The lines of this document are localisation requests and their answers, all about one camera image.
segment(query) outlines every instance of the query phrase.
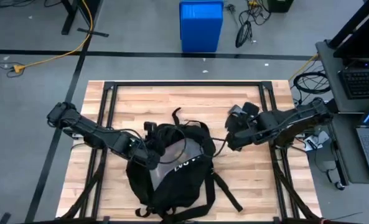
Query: wooden tabletop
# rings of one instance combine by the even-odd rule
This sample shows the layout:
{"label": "wooden tabletop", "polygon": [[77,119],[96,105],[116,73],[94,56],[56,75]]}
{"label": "wooden tabletop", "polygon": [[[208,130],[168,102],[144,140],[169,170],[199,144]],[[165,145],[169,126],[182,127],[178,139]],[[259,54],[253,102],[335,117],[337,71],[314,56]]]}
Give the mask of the wooden tabletop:
{"label": "wooden tabletop", "polygon": [[[278,109],[293,108],[294,104],[288,82],[274,80],[272,83]],[[103,81],[90,81],[86,90],[81,114],[93,121],[97,120],[103,85]],[[113,127],[115,129],[135,129],[144,136],[142,129],[145,121],[157,124],[173,123],[171,114],[177,107],[181,107],[182,109],[177,113],[181,123],[191,119],[203,121],[208,125],[213,137],[224,138],[227,134],[224,128],[227,111],[234,104],[242,106],[246,101],[261,106],[257,87],[122,86],[118,88]],[[105,118],[108,114],[109,102],[110,100],[107,100]],[[296,142],[295,145],[303,148],[299,142]],[[220,148],[221,143],[216,142],[216,146]],[[57,209],[57,217],[63,215],[82,192],[90,153],[91,149],[87,146],[78,146],[72,150]],[[306,154],[297,150],[288,150],[288,160],[294,188],[310,209],[316,215],[321,216]],[[144,205],[139,203],[129,186],[125,173],[126,163],[122,158],[108,153],[98,219],[102,220],[103,216],[110,216],[111,220],[160,220],[157,215],[151,215],[145,219],[134,214],[135,209],[144,207]],[[267,144],[246,146],[241,152],[233,152],[225,147],[220,156],[214,158],[213,163],[216,172],[227,183],[244,210],[238,213],[225,194],[216,187],[216,201],[209,214],[196,220],[271,221],[273,217],[280,216]],[[92,197],[93,194],[91,194],[90,203],[88,203],[88,215],[90,215]],[[205,191],[202,187],[200,198],[192,206],[203,205],[205,202]],[[286,208],[288,215],[291,216],[287,195]]]}

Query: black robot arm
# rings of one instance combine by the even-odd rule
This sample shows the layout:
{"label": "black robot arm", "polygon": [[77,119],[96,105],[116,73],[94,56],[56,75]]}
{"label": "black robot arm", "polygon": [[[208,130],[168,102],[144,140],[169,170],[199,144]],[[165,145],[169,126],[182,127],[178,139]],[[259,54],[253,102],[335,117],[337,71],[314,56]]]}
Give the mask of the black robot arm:
{"label": "black robot arm", "polygon": [[108,147],[112,153],[148,169],[155,169],[159,163],[160,155],[147,150],[142,139],[127,131],[107,129],[96,124],[80,115],[71,103],[57,103],[47,115],[47,123],[54,128],[71,128],[83,136],[88,146],[97,149]]}
{"label": "black robot arm", "polygon": [[245,103],[242,109],[235,105],[230,110],[225,125],[230,149],[240,151],[243,146],[267,141],[283,147],[292,143],[295,136],[305,129],[326,124],[332,119],[332,113],[321,98],[287,111],[272,110],[259,114],[258,111],[258,107],[251,103]]}

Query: blue storage bin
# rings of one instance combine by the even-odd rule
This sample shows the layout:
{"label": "blue storage bin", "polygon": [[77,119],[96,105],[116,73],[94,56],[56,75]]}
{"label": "blue storage bin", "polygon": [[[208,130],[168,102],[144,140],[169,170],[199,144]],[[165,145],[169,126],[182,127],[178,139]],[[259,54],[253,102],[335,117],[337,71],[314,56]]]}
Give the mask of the blue storage bin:
{"label": "blue storage bin", "polygon": [[181,0],[183,52],[216,52],[223,24],[223,0]]}

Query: concrete floor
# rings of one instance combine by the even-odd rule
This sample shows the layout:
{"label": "concrete floor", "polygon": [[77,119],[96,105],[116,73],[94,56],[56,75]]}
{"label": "concrete floor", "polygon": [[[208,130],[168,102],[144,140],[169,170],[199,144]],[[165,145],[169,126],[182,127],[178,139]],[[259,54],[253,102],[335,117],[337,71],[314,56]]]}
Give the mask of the concrete floor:
{"label": "concrete floor", "polygon": [[[177,27],[179,1],[104,0],[96,31],[109,38],[93,37],[90,50],[119,52],[180,52]],[[242,11],[241,0],[229,0]],[[236,49],[235,23],[225,12],[218,52],[230,54],[313,55],[315,42],[333,37],[361,0],[295,1],[287,14],[273,14],[263,26],[255,26],[257,43]],[[23,8],[0,9],[0,49],[72,50],[84,38],[76,31],[85,28],[80,16],[70,35],[61,36],[65,12],[62,5],[44,8],[42,1]],[[39,55],[0,55],[6,62],[29,63],[49,58]],[[28,68],[19,78],[7,78],[0,70],[0,218],[12,213],[9,223],[23,222],[39,179],[53,129],[45,117],[58,101],[63,101],[77,64],[77,56]],[[282,79],[287,80],[305,61],[261,59],[96,57],[85,59],[73,96],[82,104],[88,80],[182,80],[182,79]],[[64,135],[58,144],[54,163],[40,202],[36,220],[55,216],[72,140]],[[332,167],[329,149],[321,149],[319,166]],[[328,183],[314,164],[311,169],[322,214],[341,220],[369,223],[369,185],[351,185],[339,192]]]}

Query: backpack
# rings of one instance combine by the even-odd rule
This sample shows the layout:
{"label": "backpack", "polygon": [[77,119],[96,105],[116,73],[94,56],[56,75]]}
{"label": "backpack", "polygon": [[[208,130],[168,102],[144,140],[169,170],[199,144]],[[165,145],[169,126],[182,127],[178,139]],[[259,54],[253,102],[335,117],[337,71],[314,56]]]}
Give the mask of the backpack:
{"label": "backpack", "polygon": [[[204,216],[215,201],[214,182],[224,191],[233,206],[239,212],[242,211],[242,206],[231,194],[227,184],[213,171],[212,159],[216,148],[207,125],[199,121],[192,122],[197,122],[200,126],[189,125],[190,122],[179,124],[179,119],[176,116],[178,110],[180,108],[177,108],[172,114],[175,124],[160,124],[158,126],[155,124],[153,128],[148,129],[147,148],[164,155],[165,148],[186,138],[199,144],[203,148],[202,154],[169,171],[156,189],[152,185],[150,170],[135,162],[128,162],[126,174],[131,189],[140,203],[147,206],[145,214],[142,215],[139,208],[135,211],[136,216],[148,217],[152,213],[158,214],[162,218],[161,223],[176,223]],[[204,181],[207,204],[175,213],[177,207],[189,207],[199,198],[200,187]]]}

